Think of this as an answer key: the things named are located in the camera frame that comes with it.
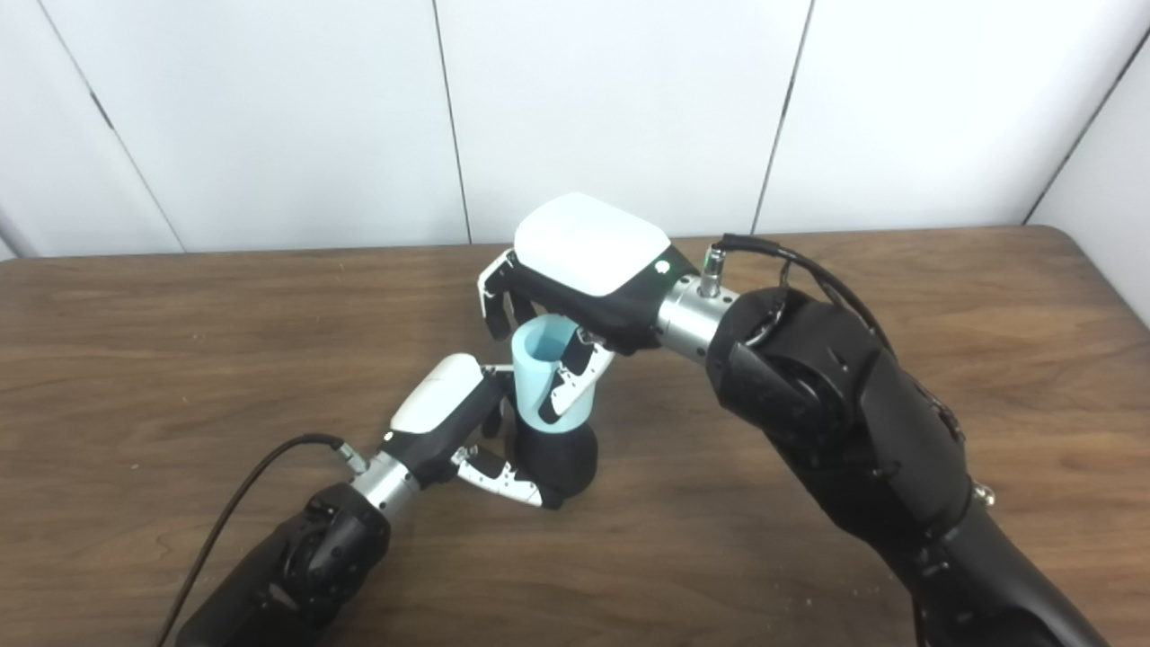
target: white wall panel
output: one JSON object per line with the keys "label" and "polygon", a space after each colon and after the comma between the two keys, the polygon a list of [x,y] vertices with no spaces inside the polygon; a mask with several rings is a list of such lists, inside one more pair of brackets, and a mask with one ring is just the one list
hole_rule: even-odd
{"label": "white wall panel", "polygon": [[1018,223],[1144,0],[818,0],[758,232]]}
{"label": "white wall panel", "polygon": [[0,229],[29,255],[181,251],[34,0],[0,0]]}
{"label": "white wall panel", "polygon": [[1150,325],[1150,47],[1050,186],[1032,224],[1058,226]]}
{"label": "white wall panel", "polygon": [[45,6],[190,251],[467,240],[429,1]]}
{"label": "white wall panel", "polygon": [[475,240],[582,191],[749,231],[806,0],[439,0]]}

